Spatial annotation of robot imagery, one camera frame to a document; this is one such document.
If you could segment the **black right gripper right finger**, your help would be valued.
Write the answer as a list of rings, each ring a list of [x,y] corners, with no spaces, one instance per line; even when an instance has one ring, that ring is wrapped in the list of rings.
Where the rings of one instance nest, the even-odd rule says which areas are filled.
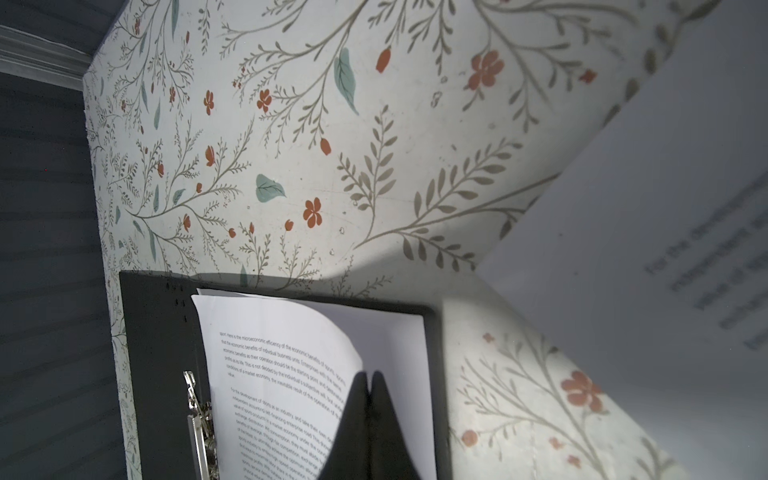
[[[420,478],[408,453],[384,375],[379,371],[372,377],[367,406],[367,428],[371,479]]]

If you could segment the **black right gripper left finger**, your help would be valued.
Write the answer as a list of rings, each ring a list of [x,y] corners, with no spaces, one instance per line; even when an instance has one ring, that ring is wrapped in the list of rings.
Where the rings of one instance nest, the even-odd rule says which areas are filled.
[[[368,381],[358,372],[329,456],[318,476],[320,480],[359,480],[369,475]]]

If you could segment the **black file folder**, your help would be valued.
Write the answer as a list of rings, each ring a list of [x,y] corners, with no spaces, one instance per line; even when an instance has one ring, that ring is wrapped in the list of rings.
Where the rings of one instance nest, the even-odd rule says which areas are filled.
[[[192,295],[197,289],[213,289],[331,307],[332,321],[360,348],[366,370],[384,375],[420,476],[452,478],[439,314],[417,303],[301,292],[295,287],[279,290],[282,281],[247,273],[121,272],[144,477],[196,479],[182,374],[192,371],[199,400],[210,400],[203,334]]]

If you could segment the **metal folder clip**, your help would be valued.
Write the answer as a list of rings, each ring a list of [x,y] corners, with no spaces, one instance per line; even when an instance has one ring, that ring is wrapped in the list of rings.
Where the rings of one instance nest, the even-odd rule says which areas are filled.
[[[183,372],[187,389],[188,430],[192,448],[195,478],[218,480],[217,443],[210,402],[201,403],[197,396],[196,379],[192,371]]]

